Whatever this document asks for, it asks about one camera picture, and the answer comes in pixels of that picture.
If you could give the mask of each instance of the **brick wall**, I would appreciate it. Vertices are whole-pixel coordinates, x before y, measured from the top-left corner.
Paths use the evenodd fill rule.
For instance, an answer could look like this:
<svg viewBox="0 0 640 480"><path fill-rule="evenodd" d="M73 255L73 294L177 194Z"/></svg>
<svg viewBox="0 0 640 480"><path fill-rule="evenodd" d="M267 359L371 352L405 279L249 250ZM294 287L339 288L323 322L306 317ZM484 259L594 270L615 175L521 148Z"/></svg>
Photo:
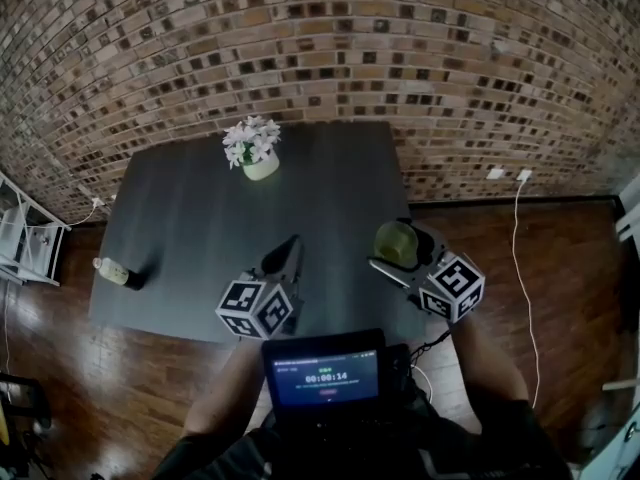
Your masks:
<svg viewBox="0 0 640 480"><path fill-rule="evenodd" d="M615 192L640 0L0 0L0 163L74 219L131 155L249 114L385 120L413 201ZM492 165L504 181L484 178Z"/></svg>

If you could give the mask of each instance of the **green cup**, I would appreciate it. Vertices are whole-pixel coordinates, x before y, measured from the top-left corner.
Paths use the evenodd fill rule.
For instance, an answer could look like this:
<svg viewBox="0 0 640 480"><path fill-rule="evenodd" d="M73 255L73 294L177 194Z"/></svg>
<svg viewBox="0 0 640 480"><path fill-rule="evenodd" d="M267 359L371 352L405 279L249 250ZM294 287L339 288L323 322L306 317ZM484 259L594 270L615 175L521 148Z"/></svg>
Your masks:
<svg viewBox="0 0 640 480"><path fill-rule="evenodd" d="M378 228L373 250L378 258L403 268L413 268L418 263L418 236L407 224L385 222Z"/></svg>

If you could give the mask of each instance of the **white shelf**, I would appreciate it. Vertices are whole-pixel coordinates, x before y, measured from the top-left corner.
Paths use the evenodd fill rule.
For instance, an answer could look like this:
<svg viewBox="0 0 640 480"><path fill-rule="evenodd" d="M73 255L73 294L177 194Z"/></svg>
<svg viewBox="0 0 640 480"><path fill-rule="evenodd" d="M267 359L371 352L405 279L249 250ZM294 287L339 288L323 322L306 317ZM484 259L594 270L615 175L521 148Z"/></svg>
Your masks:
<svg viewBox="0 0 640 480"><path fill-rule="evenodd" d="M18 284L40 281L60 286L53 275L58 263L62 234L71 231L71 227L31 199L2 172L0 187L13 191L16 204L15 208L5 211L0 218L0 278ZM37 215L36 222L51 222L43 224L43 227L27 227L25 219L34 217L28 215L31 209Z"/></svg>
<svg viewBox="0 0 640 480"><path fill-rule="evenodd" d="M25 241L20 254L20 264L24 268L18 269L18 277L25 281L40 281L41 277L49 277L49 265L51 257L57 247L56 239L61 228L57 224L48 224L46 228L29 228L27 231L27 241ZM31 248L31 255L27 248L27 243Z"/></svg>
<svg viewBox="0 0 640 480"><path fill-rule="evenodd" d="M29 211L29 204L22 205L25 214ZM20 245L20 236L24 229L24 218L19 207L4 212L0 222L0 264L10 265L8 258L15 260Z"/></svg>

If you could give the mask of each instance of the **timer display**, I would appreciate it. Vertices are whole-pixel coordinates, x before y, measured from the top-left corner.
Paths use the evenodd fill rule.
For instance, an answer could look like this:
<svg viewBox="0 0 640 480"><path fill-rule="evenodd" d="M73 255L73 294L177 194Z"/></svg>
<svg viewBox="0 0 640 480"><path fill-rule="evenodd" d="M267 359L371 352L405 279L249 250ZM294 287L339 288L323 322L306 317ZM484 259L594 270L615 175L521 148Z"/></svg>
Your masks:
<svg viewBox="0 0 640 480"><path fill-rule="evenodd" d="M307 384L313 384L314 382L329 382L330 380L347 380L347 372L326 374L326 375L307 375L304 381Z"/></svg>
<svg viewBox="0 0 640 480"><path fill-rule="evenodd" d="M348 402L378 396L375 351L273 362L282 405Z"/></svg>

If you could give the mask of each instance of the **flower pot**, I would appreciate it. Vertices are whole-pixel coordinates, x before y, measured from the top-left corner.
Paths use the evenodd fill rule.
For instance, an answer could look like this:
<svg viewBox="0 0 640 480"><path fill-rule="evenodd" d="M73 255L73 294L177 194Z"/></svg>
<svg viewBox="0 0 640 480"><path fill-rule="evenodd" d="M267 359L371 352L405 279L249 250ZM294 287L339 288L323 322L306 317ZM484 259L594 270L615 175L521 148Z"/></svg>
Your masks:
<svg viewBox="0 0 640 480"><path fill-rule="evenodd" d="M279 166L280 160L278 160L278 155L276 155L275 151L271 150L269 158L261 160L255 164L243 165L242 170L246 174L247 178L253 181L258 181L276 172Z"/></svg>

